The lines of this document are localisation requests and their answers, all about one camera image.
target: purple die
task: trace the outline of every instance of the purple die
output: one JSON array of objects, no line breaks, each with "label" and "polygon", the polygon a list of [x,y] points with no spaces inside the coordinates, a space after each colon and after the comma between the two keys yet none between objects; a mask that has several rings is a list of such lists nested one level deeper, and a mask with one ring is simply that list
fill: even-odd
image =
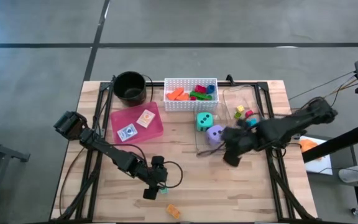
[{"label": "purple die", "polygon": [[206,131],[206,139],[209,144],[212,146],[216,146],[221,143],[221,135],[223,132],[223,128],[220,125],[214,125]]}]

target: wooden table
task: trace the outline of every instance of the wooden table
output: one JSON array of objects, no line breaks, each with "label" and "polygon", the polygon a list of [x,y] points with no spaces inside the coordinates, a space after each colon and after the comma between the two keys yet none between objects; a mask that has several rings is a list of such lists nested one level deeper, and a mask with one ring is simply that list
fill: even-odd
[{"label": "wooden table", "polygon": [[[290,105],[281,80],[267,81],[274,113],[290,113]],[[219,87],[219,100],[223,102],[222,92],[228,87]],[[84,82],[77,111],[92,124],[92,116],[98,97],[99,82]],[[227,108],[234,113],[238,99],[244,99],[249,107],[257,111],[252,90],[225,91]],[[254,222],[277,221],[270,185],[269,170],[264,151],[249,152],[242,157],[239,167],[229,167],[222,161],[222,155],[197,158],[195,155],[195,129],[193,112],[165,112],[163,108],[163,88],[154,88],[154,101],[157,102],[163,121],[164,134],[161,137],[137,144],[145,152],[148,161],[155,155],[165,157],[166,161],[175,161],[182,166],[184,178],[182,184],[170,189],[168,194],[158,194],[156,200],[142,198],[147,187],[142,181],[132,179],[121,171],[106,156],[103,157],[99,180],[94,222]],[[111,111],[123,108],[122,103],[113,98]],[[106,133],[106,140],[113,142],[112,129]],[[60,187],[67,174],[68,167],[81,150],[78,141],[68,145],[60,184],[55,199],[52,218],[59,216]],[[71,170],[63,192],[62,209],[74,199],[81,184],[85,164],[84,150]],[[302,206],[316,216],[310,185],[303,165],[299,146],[291,144],[284,157],[285,167],[291,191]],[[180,178],[177,167],[167,164],[167,185],[174,185]],[[88,211],[89,192],[85,198],[84,212]],[[280,191],[280,200],[285,217],[288,217],[284,196]],[[175,205],[181,211],[179,220],[166,211],[168,204]]]}]

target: card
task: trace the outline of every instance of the card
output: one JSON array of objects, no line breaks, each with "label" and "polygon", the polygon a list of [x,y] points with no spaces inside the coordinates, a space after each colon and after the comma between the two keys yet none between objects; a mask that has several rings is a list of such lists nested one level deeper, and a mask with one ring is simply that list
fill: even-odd
[{"label": "card", "polygon": [[136,123],[138,123],[141,126],[147,128],[149,126],[149,124],[152,122],[154,117],[155,117],[155,114],[153,114],[153,112],[148,111],[148,110],[144,110],[142,115],[136,121]]},{"label": "card", "polygon": [[127,139],[135,136],[137,134],[137,131],[135,126],[133,124],[130,124],[125,128],[119,130],[117,133],[121,141],[126,141]]}]

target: red toy block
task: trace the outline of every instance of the red toy block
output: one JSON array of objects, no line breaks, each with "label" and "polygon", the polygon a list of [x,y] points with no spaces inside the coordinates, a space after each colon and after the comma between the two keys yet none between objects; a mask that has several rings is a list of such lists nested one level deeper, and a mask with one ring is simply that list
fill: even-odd
[{"label": "red toy block", "polygon": [[254,112],[252,110],[247,111],[246,112],[246,119],[249,118],[252,115],[254,115]]},{"label": "red toy block", "polygon": [[196,85],[196,88],[194,89],[194,91],[197,93],[206,93],[206,87]]}]

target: orange object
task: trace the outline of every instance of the orange object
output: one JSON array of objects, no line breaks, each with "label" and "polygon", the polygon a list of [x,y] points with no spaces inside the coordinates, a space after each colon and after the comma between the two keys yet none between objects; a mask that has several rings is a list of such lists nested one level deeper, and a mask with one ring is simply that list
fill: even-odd
[{"label": "orange object", "polygon": [[179,210],[175,207],[175,206],[173,206],[173,205],[168,205],[168,207],[167,207],[167,212],[169,213],[169,214],[171,214],[171,216],[173,216],[174,218],[176,218],[176,219],[178,219],[179,217],[180,217],[180,212],[179,212]]},{"label": "orange object", "polygon": [[185,93],[180,96],[177,96],[176,100],[189,100],[189,94]]},{"label": "orange object", "polygon": [[304,140],[301,140],[299,141],[299,144],[301,144],[301,151],[302,153],[306,152],[306,151],[309,151],[310,149],[318,146],[317,143],[315,143],[314,141],[312,140],[309,140],[309,139],[304,139]]},{"label": "orange object", "polygon": [[168,100],[175,100],[178,96],[180,96],[185,91],[184,88],[177,88],[172,93],[167,93]]}]

